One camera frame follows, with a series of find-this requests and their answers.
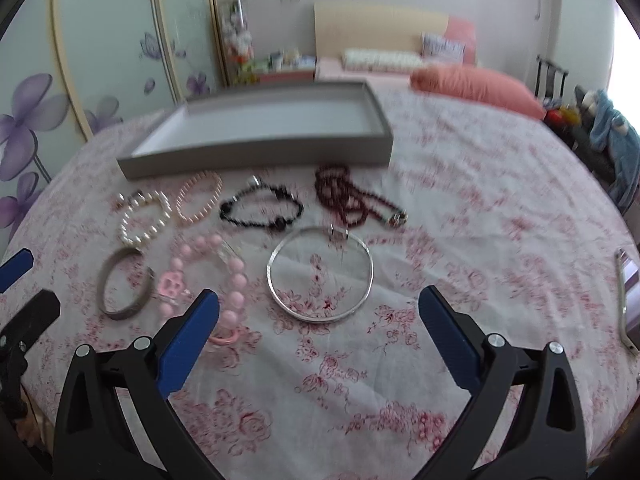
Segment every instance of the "pink cushion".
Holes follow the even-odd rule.
[[[523,83],[511,76],[469,65],[433,64],[411,74],[411,86],[421,92],[458,97],[505,108],[542,120],[545,109]]]

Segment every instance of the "clasp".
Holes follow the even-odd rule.
[[[349,239],[349,230],[334,228],[334,225],[329,226],[329,240],[332,242],[345,242]]]
[[[395,213],[386,221],[386,224],[390,227],[397,228],[406,224],[406,220],[409,217],[406,211]]]

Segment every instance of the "blue gripper pad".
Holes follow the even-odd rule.
[[[184,386],[184,381],[218,322],[219,314],[218,297],[214,292],[206,291],[158,361],[156,384],[163,399]]]
[[[481,386],[480,356],[451,311],[428,288],[418,298],[418,313],[456,384],[471,395]]]
[[[20,249],[0,267],[0,294],[17,282],[33,267],[33,254],[28,249]]]

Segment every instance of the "pink pearl bracelet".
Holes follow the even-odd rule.
[[[208,237],[198,236],[193,244],[183,244],[180,247],[180,255],[174,256],[170,261],[170,268],[164,272],[158,280],[157,291],[162,297],[159,305],[163,318],[176,316],[175,308],[178,306],[177,299],[184,296],[186,300],[193,299],[190,291],[184,283],[184,267],[196,260],[202,259],[209,253],[215,252],[217,256],[226,264],[229,270],[229,284],[231,292],[224,297],[224,308],[221,308],[220,318],[214,332],[221,328],[230,333],[227,337],[209,336],[209,341],[215,345],[230,345],[235,343],[239,337],[238,323],[245,316],[244,294],[240,292],[247,285],[247,278],[242,273],[244,261],[227,244],[220,234],[212,234]]]
[[[182,202],[184,201],[184,197],[187,195],[187,193],[191,190],[193,186],[195,186],[199,181],[203,180],[204,178],[210,178],[215,182],[215,189],[212,197],[207,201],[204,207],[200,209],[198,212],[196,212],[195,214],[191,216],[184,215],[182,212]],[[189,180],[187,180],[182,185],[182,187],[180,188],[180,192],[178,193],[178,198],[175,200],[175,211],[178,214],[179,221],[183,225],[188,226],[188,225],[193,225],[196,222],[199,222],[200,220],[207,217],[211,213],[213,206],[215,206],[216,203],[218,202],[221,192],[222,192],[222,179],[220,178],[219,174],[217,174],[215,171],[201,171],[193,175]]]

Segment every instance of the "jewelry tray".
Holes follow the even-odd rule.
[[[387,165],[393,135],[366,82],[232,88],[180,104],[118,157],[128,180],[264,166]]]

